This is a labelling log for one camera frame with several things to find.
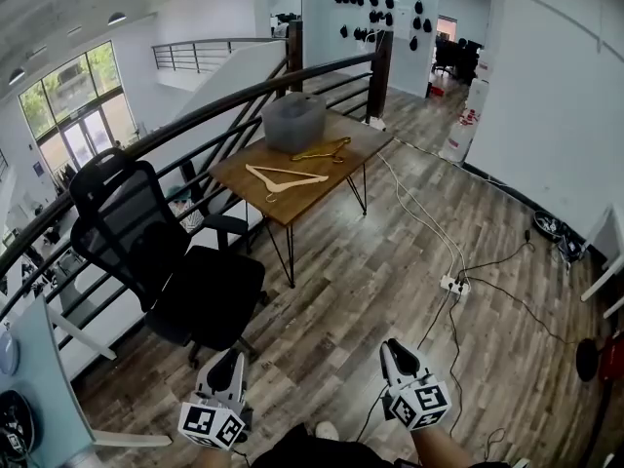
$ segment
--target power strip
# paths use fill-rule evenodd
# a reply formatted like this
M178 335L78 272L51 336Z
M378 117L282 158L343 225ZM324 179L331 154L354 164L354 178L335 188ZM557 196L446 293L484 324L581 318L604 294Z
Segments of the power strip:
M455 282L454 278L452 278L451 276L447 276L446 274L442 276L442 280L440 281L440 286L444 288L445 290L449 290L451 293L461 294L462 298L465 298L466 296L468 296L468 293L470 292L470 285L468 285L468 283L464 283L460 291L459 287L461 287L462 285L460 283Z

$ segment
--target wooden table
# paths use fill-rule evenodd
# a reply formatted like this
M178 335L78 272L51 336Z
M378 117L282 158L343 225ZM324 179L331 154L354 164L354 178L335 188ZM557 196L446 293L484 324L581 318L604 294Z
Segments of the wooden table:
M267 230L292 288L294 288L294 221L321 201L344 180L351 187L353 194L362 207L364 215L366 215L367 176L365 164L368 159L392 139L392 136L385 132L328 110L323 141L319 142L319 144L343 137L351 137L351 143L344 145L338 152L338 155L344 158L344 163L334 163L332 158L314 158L294 162L291 161L289 154L269 149L264 138L262 138L211 169L211 175L215 180L256 207L265 217L286 228L290 272L267 224ZM329 178L324 182L300 185L279 194L274 194L271 199L275 199L275 202L271 203L267 201L267 196L270 193L264 182L249 173L245 165L292 170L318 176L328 176ZM351 178L351 175L360 167L362 167L364 174L364 196L360 195ZM275 183L306 178L305 176L299 177L298 175L279 174L276 172L263 173Z

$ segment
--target chair armrest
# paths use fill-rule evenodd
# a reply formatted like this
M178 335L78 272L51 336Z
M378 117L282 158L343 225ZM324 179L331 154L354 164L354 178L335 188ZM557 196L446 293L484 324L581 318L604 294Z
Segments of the chair armrest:
M247 233L247 223L244 220L224 214L209 214L205 216L202 221L202 227L208 227L216 231L229 232L230 234L237 234L239 236L243 236Z

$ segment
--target ceiling light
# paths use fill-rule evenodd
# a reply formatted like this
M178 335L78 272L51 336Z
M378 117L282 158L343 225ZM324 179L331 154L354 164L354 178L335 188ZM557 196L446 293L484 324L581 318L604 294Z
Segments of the ceiling light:
M74 36L77 33L80 33L82 31L82 26L76 26L73 29L70 29L69 31L67 31L67 36Z
M117 22L121 22L125 18L126 18L126 15L123 12L116 12L110 18L108 18L108 25L112 26L113 24L116 24Z
M25 74L25 71L20 67L16 69L13 73L11 73L11 78L9 78L9 85L17 83L21 78L23 78Z

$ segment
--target wooden hanger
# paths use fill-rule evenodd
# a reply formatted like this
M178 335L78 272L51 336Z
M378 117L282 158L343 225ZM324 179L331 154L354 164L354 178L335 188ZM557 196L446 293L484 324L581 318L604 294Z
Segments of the wooden hanger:
M295 187L296 185L307 185L309 183L325 182L329 178L326 175L305 174L304 172L293 172L291 170L284 170L281 168L253 167L252 165L245 165L245 168L250 174L252 174L253 176L257 176L260 180L262 180L264 182L264 185L266 185L267 190L271 194L283 192L286 189ZM302 180L294 180L292 182L285 183L275 183L268 176L261 174L258 170L264 170L266 172L277 172L279 174L291 174L295 176L310 176L311 178L303 178ZM271 194L266 196L266 201L268 203L274 203L276 201L271 201L268 199Z
M291 161L301 161L310 158L332 158L334 163L344 163L344 158L342 156L337 156L336 153L342 148L343 145L350 143L351 137L344 136L338 140L333 140L332 142L318 145L312 149L308 149L307 151L295 154L294 156L291 156Z

